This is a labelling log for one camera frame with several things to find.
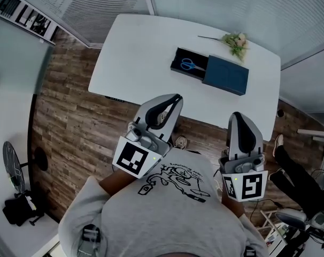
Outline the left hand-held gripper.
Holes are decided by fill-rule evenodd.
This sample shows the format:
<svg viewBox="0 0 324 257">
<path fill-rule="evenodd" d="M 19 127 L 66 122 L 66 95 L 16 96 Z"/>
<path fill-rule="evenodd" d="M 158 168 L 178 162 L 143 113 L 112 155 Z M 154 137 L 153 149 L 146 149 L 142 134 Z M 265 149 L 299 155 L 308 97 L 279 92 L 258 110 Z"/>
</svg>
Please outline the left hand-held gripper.
<svg viewBox="0 0 324 257">
<path fill-rule="evenodd" d="M 180 94 L 161 95 L 143 103 L 134 118 L 136 123 L 130 122 L 127 134 L 119 138 L 113 166 L 138 179 L 148 173 L 169 152 L 168 140 L 182 107 Z"/>
</svg>

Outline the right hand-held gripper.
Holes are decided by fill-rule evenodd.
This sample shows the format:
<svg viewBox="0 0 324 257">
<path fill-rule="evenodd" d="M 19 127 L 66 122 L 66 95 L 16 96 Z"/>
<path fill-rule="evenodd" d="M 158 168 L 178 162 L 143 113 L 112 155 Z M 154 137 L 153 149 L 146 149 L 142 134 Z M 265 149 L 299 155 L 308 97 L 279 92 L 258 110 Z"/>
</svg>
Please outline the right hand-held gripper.
<svg viewBox="0 0 324 257">
<path fill-rule="evenodd" d="M 233 113 L 227 136 L 228 156 L 219 159 L 228 197 L 237 202 L 264 197 L 268 171 L 264 169 L 263 136 L 244 114 Z"/>
</svg>

